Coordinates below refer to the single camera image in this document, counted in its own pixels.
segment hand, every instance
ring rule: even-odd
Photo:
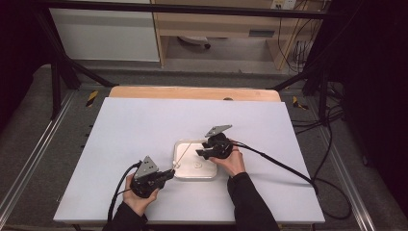
[[[130,189],[133,175],[134,174],[131,174],[126,177],[126,190]],[[156,189],[148,198],[141,198],[135,195],[132,191],[126,191],[123,193],[123,202],[141,217],[143,216],[144,211],[146,211],[147,206],[156,200],[158,193],[159,189]]]
[[[231,177],[236,176],[238,173],[245,172],[242,153],[235,145],[232,147],[231,154],[226,159],[210,157],[209,160],[222,166]]]

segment white tabletop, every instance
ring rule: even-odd
[[[149,155],[161,171],[170,169],[177,141],[203,139],[210,128],[224,124],[233,125],[224,132],[228,138],[309,176],[284,103],[106,98],[54,220],[105,222],[115,188],[129,166]],[[241,150],[247,172],[278,222],[324,222],[307,182]],[[220,168],[210,181],[167,181],[146,211],[149,222],[233,222],[226,182]]]

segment black cable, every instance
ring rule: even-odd
[[[348,199],[348,196],[344,193],[344,191],[343,191],[342,189],[340,189],[339,187],[335,186],[335,185],[332,184],[331,182],[326,181],[326,180],[323,180],[323,179],[321,179],[321,178],[318,178],[318,174],[319,174],[321,168],[323,167],[323,165],[324,165],[324,163],[325,163],[325,161],[326,161],[326,159],[327,159],[327,157],[328,157],[328,155],[329,155],[329,153],[330,153],[330,149],[331,149],[331,146],[332,146],[332,143],[333,143],[333,132],[332,132],[332,129],[331,129],[331,126],[330,126],[330,122],[332,122],[332,121],[338,119],[339,116],[343,116],[343,114],[344,114],[344,113],[343,113],[343,110],[339,110],[339,111],[337,111],[336,113],[334,113],[333,115],[331,114],[334,109],[339,108],[339,107],[341,107],[341,106],[340,106],[340,105],[336,105],[336,106],[330,108],[329,111],[328,111],[328,113],[327,113],[327,117],[326,117],[325,123],[327,124],[327,129],[329,130],[329,137],[330,137],[330,138],[329,138],[329,144],[328,144],[328,147],[327,147],[326,152],[324,153],[323,159],[321,160],[321,162],[320,162],[320,164],[319,164],[319,166],[318,166],[318,169],[315,171],[315,174],[314,174],[314,176],[312,177],[312,181],[314,182],[314,184],[315,184],[316,181],[320,181],[320,182],[323,182],[323,183],[325,183],[325,184],[327,184],[327,185],[333,187],[333,188],[336,189],[338,192],[340,192],[340,193],[342,194],[342,196],[343,196],[343,197],[345,198],[345,200],[346,200],[347,208],[348,208],[348,211],[347,211],[347,214],[346,214],[346,215],[344,215],[344,216],[335,216],[335,215],[332,215],[332,214],[328,213],[327,211],[321,209],[321,210],[323,211],[323,213],[324,213],[325,215],[331,217],[331,218],[335,218],[335,219],[347,219],[347,218],[349,218],[349,217],[351,216],[351,213],[352,213],[352,209],[351,209],[352,206],[351,206],[351,203],[350,203],[350,201],[349,201],[349,199]],[[315,127],[320,126],[320,125],[322,125],[322,124],[323,124],[323,122],[320,122],[319,125],[314,125],[314,126],[308,128],[308,129],[306,129],[306,130],[303,130],[303,131],[301,131],[301,132],[305,132],[305,131],[307,131],[307,130],[309,130],[309,129],[315,128]]]
[[[323,213],[326,214],[326,215],[328,215],[328,216],[331,217],[331,218],[334,218],[334,219],[347,219],[347,218],[349,218],[349,217],[351,216],[351,213],[352,213],[352,209],[351,209],[352,206],[351,206],[350,200],[348,199],[348,196],[343,192],[343,190],[340,189],[339,187],[335,186],[335,185],[332,184],[331,182],[326,181],[326,180],[323,180],[323,179],[321,179],[321,178],[315,178],[315,181],[320,181],[320,182],[323,182],[323,183],[325,183],[325,184],[327,184],[327,185],[333,187],[333,188],[336,189],[339,193],[342,194],[342,196],[345,198],[345,201],[347,202],[348,210],[347,210],[347,214],[344,215],[344,216],[340,216],[340,217],[339,217],[339,216],[334,216],[334,215],[328,213],[327,211],[324,211],[323,209],[321,209],[321,210],[323,211]]]
[[[126,178],[126,176],[128,175],[128,173],[129,173],[130,170],[132,170],[132,169],[135,168],[135,167],[140,167],[140,165],[141,165],[141,162],[138,162],[137,164],[134,164],[134,165],[130,166],[130,167],[125,171],[125,173],[123,174],[122,178],[120,179],[119,184],[118,184],[117,187],[116,187],[116,191],[115,191],[114,197],[112,197],[111,206],[109,207],[109,211],[108,211],[108,222],[111,222],[111,221],[112,221],[112,217],[113,217],[113,213],[114,213],[114,207],[115,207],[115,204],[116,204],[116,199],[117,199],[117,196],[120,195],[120,193],[117,193],[117,192],[119,192],[119,189],[120,189],[120,186],[122,185],[123,180]]]
[[[307,181],[307,182],[313,187],[313,189],[315,190],[315,193],[316,193],[316,194],[319,194],[319,189],[318,189],[318,187],[315,185],[315,183],[314,183],[311,179],[309,179],[307,176],[303,175],[302,173],[296,171],[295,169],[293,169],[293,168],[291,168],[291,167],[288,167],[288,166],[286,166],[285,164],[282,164],[282,163],[276,161],[275,159],[269,157],[269,155],[265,154],[264,152],[258,151],[258,150],[254,149],[254,148],[252,148],[252,147],[250,147],[250,146],[248,146],[248,145],[246,145],[246,144],[244,144],[244,143],[242,143],[242,142],[239,142],[239,141],[233,141],[233,142],[230,142],[230,141],[217,141],[217,142],[219,142],[219,143],[233,144],[233,145],[235,145],[235,146],[248,149],[248,150],[250,150],[250,151],[253,151],[253,152],[255,152],[255,153],[261,155],[261,156],[264,157],[265,159],[267,159],[267,160],[273,162],[274,164],[276,164],[276,165],[278,165],[278,166],[280,166],[280,167],[282,167],[282,168],[284,168],[284,169],[290,171],[291,173],[293,173],[293,174],[299,176],[300,178],[304,179],[305,181]]]
[[[130,188],[130,189],[127,189],[127,190],[124,190],[124,191],[122,191],[122,192],[118,192],[117,193],[117,195],[120,195],[120,194],[122,194],[122,193],[126,193],[126,192],[128,192],[128,191],[130,191],[130,190],[132,190],[133,188]]]
[[[318,27],[318,25],[320,25],[320,20],[312,20],[312,19],[309,19],[308,21],[306,21],[306,23],[303,24],[303,26],[297,31],[296,35],[294,36],[294,38],[296,39],[296,38],[298,37],[298,35],[300,34],[300,32],[303,30],[303,28],[304,28],[309,22],[310,22],[310,26],[311,26],[311,36],[310,36],[309,42],[303,43],[303,48],[300,48],[301,51],[297,54],[298,60],[301,60],[302,62],[306,61],[306,53],[307,53],[307,50],[308,50],[309,46],[312,44],[312,41],[313,41],[313,39],[314,39],[314,37],[315,37],[315,34],[316,34],[317,27]]]
[[[312,126],[315,126],[315,125],[319,126],[319,125],[321,125],[321,122],[316,121],[314,123],[309,123],[309,124],[294,124],[293,127],[312,127]]]
[[[329,122],[332,122],[332,121],[335,121],[335,120],[337,120],[337,119],[339,119],[339,118],[342,118],[344,116],[344,113],[343,112],[340,112],[340,113],[338,113],[337,115],[335,115],[335,116],[332,116],[332,117],[330,117],[329,118]],[[298,131],[298,132],[295,132],[295,134],[296,135],[299,135],[299,134],[301,134],[301,133],[304,133],[304,132],[307,132],[307,131],[309,131],[309,130],[311,130],[311,129],[314,129],[314,128],[317,128],[317,127],[319,127],[319,126],[321,126],[321,125],[323,125],[325,122],[318,122],[318,123],[316,123],[316,124],[311,124],[311,126],[309,127],[309,128],[307,128],[307,129],[304,129],[304,130],[301,130],[301,131]]]
[[[337,106],[335,106],[335,107],[332,107],[332,108],[328,111],[327,117],[329,118],[329,117],[330,117],[330,113],[332,112],[332,110],[335,109],[335,108],[338,108],[338,107],[340,107],[340,105],[337,105]],[[329,130],[329,136],[330,136],[330,138],[329,138],[329,144],[328,144],[328,147],[327,147],[326,152],[324,153],[323,159],[322,159],[322,161],[320,162],[320,165],[319,165],[318,169],[316,170],[315,175],[312,177],[312,179],[316,179],[316,178],[318,177],[318,174],[319,174],[321,168],[323,167],[324,162],[326,161],[326,159],[327,159],[327,157],[329,156],[329,153],[330,153],[331,145],[332,145],[332,142],[333,142],[333,132],[332,132],[332,129],[331,129],[331,126],[330,126],[330,119],[327,119],[327,129]]]
[[[300,7],[300,5],[302,5],[302,3],[303,3],[304,1],[307,1],[307,0],[302,0],[302,1],[300,1],[299,4],[297,4],[297,6],[294,6],[293,9],[296,10],[298,7]]]
[[[294,60],[295,63],[297,63],[297,48],[299,46],[299,41],[296,42],[296,46],[294,47],[293,54],[292,54],[292,59]]]
[[[282,27],[282,17],[279,17],[279,29],[278,29],[278,48],[280,53],[283,56],[283,59],[285,60],[285,63],[288,65],[289,69],[292,70],[293,72],[296,72],[296,70],[294,70],[294,67],[289,63],[288,59],[286,59],[285,54],[282,51],[282,48],[280,46],[280,31],[281,31],[281,27]]]
[[[291,119],[291,122],[317,122],[317,120],[296,120],[296,119]]]

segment gray carpet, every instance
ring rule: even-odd
[[[103,77],[121,84],[158,85],[158,86],[195,86],[195,87],[248,87],[264,89],[281,81],[276,76],[271,80],[268,75],[257,74],[214,74],[214,73],[181,73],[151,71],[100,71]],[[49,71],[41,70],[35,78],[25,101],[15,113],[12,122],[1,135],[2,184],[1,195],[13,183],[19,169],[24,165],[48,123],[51,115],[51,97]],[[95,121],[103,98],[109,89],[100,90],[92,107],[85,107],[92,90],[78,90],[76,96],[53,140],[42,157],[33,177],[23,195],[17,202],[6,227],[29,229],[29,227],[69,227],[53,221],[58,208],[57,199],[64,194],[70,176],[86,144],[86,134]],[[284,91],[282,100],[287,103],[291,119],[312,120],[309,110],[292,106],[292,93]],[[400,212],[395,201],[388,193],[374,168],[362,165],[360,152],[350,135],[347,123],[341,120],[333,123],[333,134],[342,158],[351,172],[353,180],[366,203],[371,218],[378,230],[408,230],[406,217]],[[310,130],[297,136],[306,166],[313,174],[323,157],[325,145],[318,129]],[[319,177],[340,186],[339,179],[328,159]],[[346,204],[343,198],[333,189],[319,184],[320,205],[323,210],[343,215]],[[345,220],[326,217],[324,224],[316,226],[318,230],[359,230],[354,216]]]

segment white tray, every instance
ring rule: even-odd
[[[183,156],[174,174],[178,179],[202,181],[211,180],[217,175],[217,165],[195,152],[196,149],[203,148],[201,143],[205,141],[207,140],[179,140],[175,143],[173,163],[177,163]]]

